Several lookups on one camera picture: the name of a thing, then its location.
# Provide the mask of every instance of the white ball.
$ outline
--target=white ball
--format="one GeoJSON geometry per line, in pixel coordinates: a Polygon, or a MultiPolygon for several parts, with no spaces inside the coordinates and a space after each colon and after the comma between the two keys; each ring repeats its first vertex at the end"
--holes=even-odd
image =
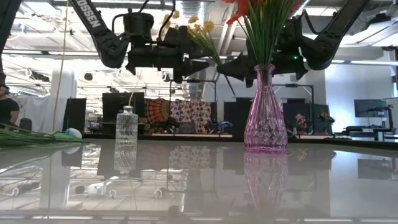
{"type": "Polygon", "coordinates": [[[76,138],[80,138],[82,137],[81,133],[79,132],[79,130],[75,129],[75,128],[68,128],[65,131],[65,134],[69,135],[69,136],[73,136],[76,138]]]}

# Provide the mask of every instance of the yellow flower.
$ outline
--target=yellow flower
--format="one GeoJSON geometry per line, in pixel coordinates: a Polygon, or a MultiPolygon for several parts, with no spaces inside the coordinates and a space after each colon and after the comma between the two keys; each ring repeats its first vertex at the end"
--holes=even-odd
{"type": "Polygon", "coordinates": [[[174,11],[174,14],[172,16],[173,19],[178,19],[180,17],[180,11],[176,10],[174,11]]]}
{"type": "Polygon", "coordinates": [[[196,21],[198,21],[199,20],[199,18],[197,17],[197,16],[192,16],[189,20],[188,20],[188,23],[194,23],[194,22],[196,22],[196,21]]]}
{"type": "Polygon", "coordinates": [[[170,27],[171,24],[172,24],[172,23],[171,23],[170,21],[168,21],[164,27],[165,27],[166,29],[168,29],[168,28],[170,27]]]}
{"type": "Polygon", "coordinates": [[[214,22],[211,21],[205,22],[205,24],[203,25],[203,29],[206,32],[211,32],[214,29],[214,22]]]}
{"type": "Polygon", "coordinates": [[[167,18],[169,18],[169,15],[168,14],[164,15],[163,22],[165,22],[167,18]]]}

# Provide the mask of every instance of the yellow cable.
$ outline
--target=yellow cable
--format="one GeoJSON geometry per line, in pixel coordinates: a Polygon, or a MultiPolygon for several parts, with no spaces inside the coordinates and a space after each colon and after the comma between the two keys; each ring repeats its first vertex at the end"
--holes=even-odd
{"type": "Polygon", "coordinates": [[[67,10],[65,11],[66,16],[65,16],[65,27],[63,28],[63,52],[62,52],[62,59],[61,59],[61,69],[60,69],[60,78],[58,81],[57,96],[55,97],[55,108],[54,108],[54,118],[52,121],[52,132],[55,131],[55,120],[57,117],[58,98],[59,98],[59,94],[60,94],[61,79],[62,79],[62,73],[63,73],[63,61],[65,60],[65,49],[67,47],[68,7],[69,7],[69,0],[67,0],[67,10]]]}
{"type": "Polygon", "coordinates": [[[22,26],[21,26],[21,32],[20,32],[18,35],[16,35],[15,37],[10,37],[10,38],[8,38],[7,41],[16,40],[16,39],[18,39],[20,36],[24,35],[24,29],[25,29],[25,26],[22,25],[22,26]]]}

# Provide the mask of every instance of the black speaker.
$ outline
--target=black speaker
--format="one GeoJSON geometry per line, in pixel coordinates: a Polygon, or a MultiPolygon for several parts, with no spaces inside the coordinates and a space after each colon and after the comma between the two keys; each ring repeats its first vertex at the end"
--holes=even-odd
{"type": "Polygon", "coordinates": [[[19,128],[26,130],[26,131],[31,131],[32,130],[32,120],[29,118],[22,118],[19,121],[19,128]]]}
{"type": "Polygon", "coordinates": [[[85,132],[86,119],[86,99],[69,98],[65,116],[63,117],[63,131],[68,128],[75,128],[80,132],[85,132]]]}

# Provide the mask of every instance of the colorful tapestry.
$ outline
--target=colorful tapestry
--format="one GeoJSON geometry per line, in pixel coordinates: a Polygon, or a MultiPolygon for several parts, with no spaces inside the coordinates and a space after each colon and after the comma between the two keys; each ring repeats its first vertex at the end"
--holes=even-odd
{"type": "Polygon", "coordinates": [[[170,103],[165,99],[145,99],[145,116],[148,123],[166,122],[169,118],[170,103]]]}
{"type": "Polygon", "coordinates": [[[211,105],[208,102],[176,100],[172,102],[171,116],[179,123],[195,123],[196,132],[205,133],[205,125],[211,119],[211,105]]]}

